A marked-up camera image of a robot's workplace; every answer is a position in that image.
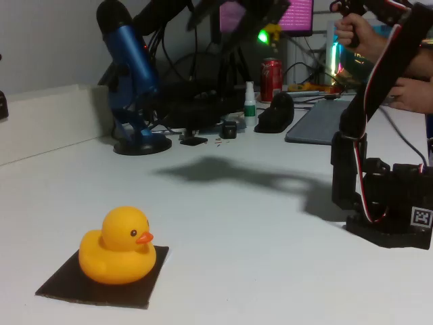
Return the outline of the person's right hand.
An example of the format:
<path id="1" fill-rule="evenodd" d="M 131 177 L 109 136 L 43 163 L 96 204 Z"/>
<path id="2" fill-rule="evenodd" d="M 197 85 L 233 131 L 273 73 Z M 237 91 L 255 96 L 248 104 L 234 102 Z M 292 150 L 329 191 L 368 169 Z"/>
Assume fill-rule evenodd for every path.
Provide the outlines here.
<path id="1" fill-rule="evenodd" d="M 360 54 L 372 63 L 377 62 L 385 48 L 387 38 L 377 34 L 368 21 L 360 15 L 349 14 L 336 20 L 335 27 L 335 34 L 341 45 L 349 51 Z M 359 38 L 359 45 L 350 47 L 355 35 Z"/>

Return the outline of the person's left hand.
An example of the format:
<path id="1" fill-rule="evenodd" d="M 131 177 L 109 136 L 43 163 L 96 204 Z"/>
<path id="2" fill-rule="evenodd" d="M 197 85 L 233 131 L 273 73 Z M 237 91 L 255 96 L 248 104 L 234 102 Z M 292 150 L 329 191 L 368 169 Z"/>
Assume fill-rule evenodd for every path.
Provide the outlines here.
<path id="1" fill-rule="evenodd" d="M 432 79 L 426 82 L 399 78 L 388 95 L 392 98 L 391 108 L 432 114 Z"/>

